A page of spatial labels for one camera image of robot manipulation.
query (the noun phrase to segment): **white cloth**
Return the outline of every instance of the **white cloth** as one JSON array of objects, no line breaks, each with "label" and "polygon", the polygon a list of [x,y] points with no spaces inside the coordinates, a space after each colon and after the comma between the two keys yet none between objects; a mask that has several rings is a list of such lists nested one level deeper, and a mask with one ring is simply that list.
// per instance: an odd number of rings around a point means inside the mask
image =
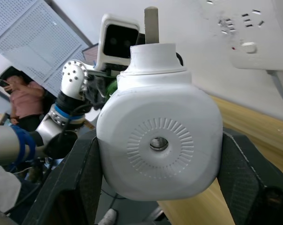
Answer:
[{"label": "white cloth", "polygon": [[0,166],[0,211],[5,212],[15,205],[21,190],[21,182]]}]

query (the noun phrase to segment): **perforated ceiling tile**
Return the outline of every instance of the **perforated ceiling tile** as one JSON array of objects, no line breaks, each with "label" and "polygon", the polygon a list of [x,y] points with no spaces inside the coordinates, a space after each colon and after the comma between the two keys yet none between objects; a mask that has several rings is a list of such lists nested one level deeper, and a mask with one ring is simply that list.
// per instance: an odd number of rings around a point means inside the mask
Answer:
[{"label": "perforated ceiling tile", "polygon": [[37,0],[0,0],[0,36]]},{"label": "perforated ceiling tile", "polygon": [[44,2],[39,1],[0,38],[0,53],[45,81],[82,40]]},{"label": "perforated ceiling tile", "polygon": [[[88,46],[83,44],[80,48],[78,48],[66,61],[68,60],[84,60],[82,51],[86,49]],[[54,96],[57,96],[60,91],[61,80],[62,80],[62,68],[64,66],[63,63],[59,69],[57,69],[49,79],[43,84],[43,87],[46,88],[49,92],[51,92]]]}]

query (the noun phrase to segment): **camera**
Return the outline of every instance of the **camera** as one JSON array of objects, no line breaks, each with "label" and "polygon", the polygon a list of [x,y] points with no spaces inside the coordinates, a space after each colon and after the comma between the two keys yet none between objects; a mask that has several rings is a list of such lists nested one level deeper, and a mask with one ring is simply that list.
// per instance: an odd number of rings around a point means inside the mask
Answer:
[{"label": "camera", "polygon": [[136,20],[106,14],[102,18],[96,71],[123,71],[130,64],[130,47],[136,44]]}]

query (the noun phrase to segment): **smartphone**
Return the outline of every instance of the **smartphone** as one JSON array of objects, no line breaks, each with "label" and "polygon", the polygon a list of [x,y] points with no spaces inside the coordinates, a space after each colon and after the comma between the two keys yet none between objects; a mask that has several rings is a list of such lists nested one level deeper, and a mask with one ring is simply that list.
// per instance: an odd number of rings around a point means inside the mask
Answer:
[{"label": "smartphone", "polygon": [[0,80],[0,87],[7,87],[9,85],[9,83],[7,83],[6,81],[4,80]]},{"label": "smartphone", "polygon": [[[0,80],[0,87],[7,87],[9,85],[9,83],[7,83],[6,81],[4,81],[4,80]],[[11,90],[6,90],[6,93],[8,93],[8,94],[11,94],[12,93],[12,91]]]}]

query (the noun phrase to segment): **blue ring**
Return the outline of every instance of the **blue ring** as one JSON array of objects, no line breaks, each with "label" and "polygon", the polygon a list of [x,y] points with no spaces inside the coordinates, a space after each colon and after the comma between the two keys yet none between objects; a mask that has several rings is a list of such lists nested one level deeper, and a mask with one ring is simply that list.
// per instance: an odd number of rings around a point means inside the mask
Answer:
[{"label": "blue ring", "polygon": [[18,165],[23,161],[23,158],[24,158],[24,155],[25,155],[25,138],[22,135],[23,134],[22,130],[18,126],[12,125],[11,128],[16,133],[16,135],[19,139],[19,144],[20,144],[19,155],[16,158],[16,161],[14,162],[14,165]]},{"label": "blue ring", "polygon": [[29,145],[29,149],[30,149],[30,152],[27,158],[25,159],[25,161],[32,160],[34,159],[34,155],[35,155],[35,146],[36,146],[35,141],[26,130],[22,130],[22,131],[23,131],[23,135],[24,135],[26,144]]},{"label": "blue ring", "polygon": [[72,116],[72,117],[70,117],[69,114],[67,114],[67,113],[65,113],[64,111],[62,111],[61,109],[59,109],[57,105],[55,105],[54,109],[55,109],[60,115],[62,115],[63,117],[65,117],[65,118],[67,118],[67,119],[77,120],[77,119],[80,119],[80,118],[84,117],[84,115],[82,115],[82,116]]}]

